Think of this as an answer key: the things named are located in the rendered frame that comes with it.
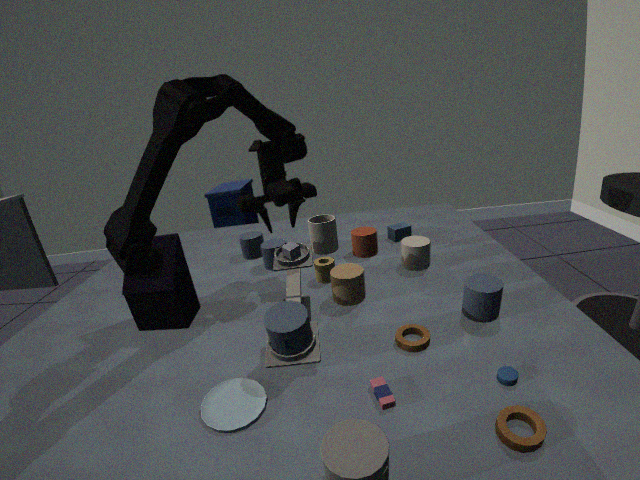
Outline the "pink eraser with blue sleeve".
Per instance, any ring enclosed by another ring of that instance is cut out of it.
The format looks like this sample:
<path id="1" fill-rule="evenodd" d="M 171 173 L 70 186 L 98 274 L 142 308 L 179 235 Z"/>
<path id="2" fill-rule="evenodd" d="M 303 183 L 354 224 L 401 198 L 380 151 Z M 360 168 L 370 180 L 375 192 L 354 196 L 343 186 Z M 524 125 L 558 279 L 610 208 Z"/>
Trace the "pink eraser with blue sleeve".
<path id="1" fill-rule="evenodd" d="M 396 406 L 396 400 L 382 376 L 370 379 L 370 385 L 382 410 Z"/>

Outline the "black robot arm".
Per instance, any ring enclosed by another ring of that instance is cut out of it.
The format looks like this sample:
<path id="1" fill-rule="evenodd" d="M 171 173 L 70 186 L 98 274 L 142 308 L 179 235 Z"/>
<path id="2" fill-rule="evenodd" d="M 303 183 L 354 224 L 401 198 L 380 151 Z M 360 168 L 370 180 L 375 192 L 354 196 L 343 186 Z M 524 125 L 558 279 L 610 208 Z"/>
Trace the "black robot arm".
<path id="1" fill-rule="evenodd" d="M 280 168 L 306 156 L 305 137 L 295 133 L 295 125 L 267 109 L 234 78 L 219 74 L 165 82 L 152 112 L 153 133 L 124 205 L 112 213 L 104 227 L 106 248 L 125 276 L 161 277 L 164 248 L 151 247 L 157 228 L 150 213 L 180 147 L 196 136 L 204 123 L 219 118 L 232 106 L 271 140 L 255 140 L 248 149 L 257 152 L 259 170 Z M 278 176 L 275 181 L 264 179 L 264 195 L 280 207 L 294 202 L 302 186 L 298 178 L 286 181 Z"/>

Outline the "brown ring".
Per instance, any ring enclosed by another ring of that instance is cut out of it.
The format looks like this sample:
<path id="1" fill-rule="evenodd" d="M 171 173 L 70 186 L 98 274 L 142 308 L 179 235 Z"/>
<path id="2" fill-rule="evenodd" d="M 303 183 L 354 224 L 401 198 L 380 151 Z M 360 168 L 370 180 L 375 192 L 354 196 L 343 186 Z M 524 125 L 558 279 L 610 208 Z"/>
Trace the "brown ring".
<path id="1" fill-rule="evenodd" d="M 407 341 L 404 339 L 406 335 L 415 334 L 421 336 L 422 339 L 418 341 Z M 401 326 L 396 330 L 395 341 L 399 348 L 408 352 L 421 352 L 424 351 L 430 345 L 430 333 L 429 330 L 419 324 L 407 324 Z"/>
<path id="2" fill-rule="evenodd" d="M 531 437 L 519 437 L 510 431 L 506 422 L 510 420 L 522 420 L 533 429 Z M 500 441 L 507 447 L 520 453 L 534 452 L 539 449 L 546 437 L 547 429 L 542 417 L 525 406 L 512 405 L 501 410 L 497 416 L 495 429 Z"/>

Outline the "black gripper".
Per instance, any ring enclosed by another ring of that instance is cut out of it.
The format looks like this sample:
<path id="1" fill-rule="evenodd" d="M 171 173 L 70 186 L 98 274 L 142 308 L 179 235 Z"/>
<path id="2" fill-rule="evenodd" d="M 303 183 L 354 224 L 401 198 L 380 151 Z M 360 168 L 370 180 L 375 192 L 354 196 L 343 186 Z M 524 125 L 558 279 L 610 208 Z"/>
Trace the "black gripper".
<path id="1" fill-rule="evenodd" d="M 286 176 L 285 166 L 280 168 L 275 168 L 275 169 L 267 169 L 267 170 L 260 169 L 263 192 L 264 192 L 264 179 L 270 178 L 271 181 L 275 181 L 279 179 L 278 175 L 280 174 L 281 174 L 281 177 L 284 176 L 285 178 Z M 306 182 L 306 183 L 301 183 L 301 186 L 302 186 L 302 192 L 295 195 L 294 202 L 288 203 L 289 216 L 290 216 L 290 222 L 291 222 L 292 228 L 294 228 L 295 226 L 295 221 L 296 221 L 296 216 L 297 216 L 299 206 L 301 205 L 301 203 L 305 202 L 304 198 L 317 196 L 317 190 L 313 184 Z M 249 211 L 254 211 L 255 213 L 259 213 L 263 218 L 264 220 L 263 222 L 265 223 L 269 232 L 272 233 L 272 228 L 267 215 L 267 208 L 264 206 L 265 205 L 264 203 L 270 202 L 270 201 L 272 200 L 271 199 L 267 200 L 265 198 L 265 195 L 260 197 L 254 197 L 252 194 L 249 194 L 249 195 L 238 197 L 237 205 L 238 205 L 239 212 L 241 213 L 249 212 Z"/>

